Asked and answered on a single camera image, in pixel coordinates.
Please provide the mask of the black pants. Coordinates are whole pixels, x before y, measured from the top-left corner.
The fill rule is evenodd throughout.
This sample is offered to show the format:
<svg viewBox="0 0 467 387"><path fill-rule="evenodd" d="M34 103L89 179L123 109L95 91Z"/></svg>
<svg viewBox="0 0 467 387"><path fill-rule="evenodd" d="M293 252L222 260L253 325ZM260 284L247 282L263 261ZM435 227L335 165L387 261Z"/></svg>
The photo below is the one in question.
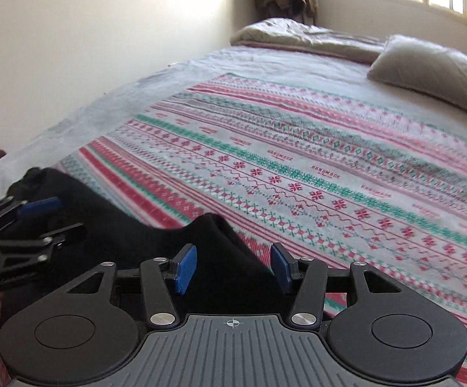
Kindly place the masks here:
<svg viewBox="0 0 467 387"><path fill-rule="evenodd" d="M186 244L197 248L197 268L182 299L181 313L281 313L287 302L271 271L226 220L206 213L186 226L159 229L142 224L75 178L54 169L28 170L8 189L18 200L57 197L60 211L24 220L4 233L29 239L71 224L58 257L38 283L4 294L1 320L38 301L105 261L119 269L138 268L145 260L174 257Z"/></svg>

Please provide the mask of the beige pillow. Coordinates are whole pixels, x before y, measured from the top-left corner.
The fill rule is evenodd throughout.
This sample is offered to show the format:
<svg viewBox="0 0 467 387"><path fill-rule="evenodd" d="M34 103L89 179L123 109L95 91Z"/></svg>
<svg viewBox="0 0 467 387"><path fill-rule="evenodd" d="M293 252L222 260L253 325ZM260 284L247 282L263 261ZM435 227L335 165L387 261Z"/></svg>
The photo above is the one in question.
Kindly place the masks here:
<svg viewBox="0 0 467 387"><path fill-rule="evenodd" d="M453 48L392 35L367 77L430 95L467 111L467 55Z"/></svg>

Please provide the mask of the striped patterned bed blanket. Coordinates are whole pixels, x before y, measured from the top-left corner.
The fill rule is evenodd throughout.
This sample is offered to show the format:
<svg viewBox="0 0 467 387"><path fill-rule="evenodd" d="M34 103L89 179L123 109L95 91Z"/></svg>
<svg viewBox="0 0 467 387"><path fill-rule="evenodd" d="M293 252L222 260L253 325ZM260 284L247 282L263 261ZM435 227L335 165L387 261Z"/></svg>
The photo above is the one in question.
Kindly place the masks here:
<svg viewBox="0 0 467 387"><path fill-rule="evenodd" d="M263 261L366 260L467 328L467 113L366 74L245 46L169 67L12 149L0 197L53 166L153 226L219 213Z"/></svg>

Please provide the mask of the crumpled beige duvet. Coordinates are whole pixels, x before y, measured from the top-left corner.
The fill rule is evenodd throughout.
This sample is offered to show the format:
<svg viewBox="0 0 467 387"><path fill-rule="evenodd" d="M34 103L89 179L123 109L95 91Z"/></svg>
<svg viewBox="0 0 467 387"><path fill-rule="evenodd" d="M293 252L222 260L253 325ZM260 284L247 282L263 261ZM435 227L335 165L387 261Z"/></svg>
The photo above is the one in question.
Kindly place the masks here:
<svg viewBox="0 0 467 387"><path fill-rule="evenodd" d="M371 65L384 51L377 38L350 35L295 20L273 17L243 27L230 38L230 45L312 53Z"/></svg>

